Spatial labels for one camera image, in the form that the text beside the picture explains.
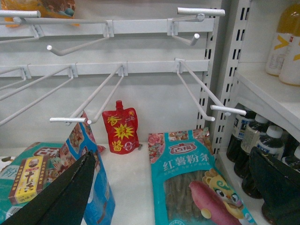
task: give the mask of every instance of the plastic bottle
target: plastic bottle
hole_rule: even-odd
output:
[[[293,35],[290,36],[289,46],[279,74],[282,83],[300,86],[300,19]]]
[[[260,136],[257,141],[257,147],[277,159],[281,159],[284,151],[284,143],[281,141],[283,130],[278,126],[269,126],[267,134]],[[243,191],[252,198],[262,198],[262,195],[258,191],[253,176],[248,173],[242,181]]]
[[[234,172],[241,178],[244,178],[249,172],[249,155],[251,149],[256,146],[259,137],[266,135],[268,129],[268,120],[261,115],[255,116],[255,121],[250,122],[245,131],[245,137],[241,142],[241,151],[234,164]]]
[[[265,70],[268,74],[279,76],[290,36],[294,33],[300,15],[300,1],[289,6],[282,14],[272,42]]]
[[[269,126],[267,134],[259,138],[256,146],[264,152],[281,160],[285,149],[285,144],[281,141],[282,133],[282,128],[278,126]]]
[[[245,107],[247,112],[245,116],[236,115],[235,121],[233,124],[233,131],[230,137],[229,145],[227,148],[227,158],[235,162],[240,152],[240,143],[244,138],[244,132],[248,123],[254,121],[256,113]]]
[[[281,161],[292,169],[300,172],[300,146],[296,148],[293,156],[283,157]]]

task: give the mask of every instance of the cartoon character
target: cartoon character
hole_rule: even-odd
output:
[[[242,225],[251,225],[249,221],[252,219],[250,214],[244,216],[242,212],[244,205],[239,199],[235,191],[228,186],[224,178],[217,173],[215,169],[210,169],[205,172],[202,179],[203,183],[207,184],[210,189],[214,190],[219,198],[222,200],[228,212],[237,218]]]

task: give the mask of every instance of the bottle cap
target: bottle cap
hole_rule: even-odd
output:
[[[283,133],[283,129],[278,126],[269,126],[267,129],[267,135],[273,138],[280,138]]]
[[[298,146],[294,152],[294,156],[300,159],[300,146]]]
[[[249,108],[247,108],[245,106],[244,106],[244,108],[245,108],[246,111],[252,111],[251,109],[249,109]]]
[[[121,100],[116,101],[116,109],[123,110],[123,104]]]
[[[259,114],[256,114],[255,120],[256,120],[257,122],[259,122],[259,123],[267,123],[267,122],[268,122],[268,120],[267,120],[266,118],[262,117],[262,116],[259,115]]]

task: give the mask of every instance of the black object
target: black object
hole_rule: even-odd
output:
[[[248,108],[245,108],[245,111],[247,112],[245,116],[237,115],[235,117],[235,121],[233,124],[233,132],[231,134],[228,148],[226,151],[227,158],[234,163],[236,162],[238,154],[241,151],[240,144],[244,138],[246,126],[249,122],[254,121],[256,116],[256,113]]]
[[[256,146],[259,137],[266,135],[267,129],[268,120],[259,114],[256,114],[255,120],[247,125],[244,139],[240,144],[241,150],[234,164],[234,172],[240,178],[245,178],[250,173],[249,154],[251,149]]]
[[[250,171],[277,225],[299,225],[300,174],[272,155],[253,148]]]
[[[80,225],[90,195],[95,157],[87,152],[2,225]]]

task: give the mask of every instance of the sweet potato noodle package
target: sweet potato noodle package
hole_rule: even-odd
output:
[[[209,131],[149,134],[156,225],[254,225],[215,168]]]

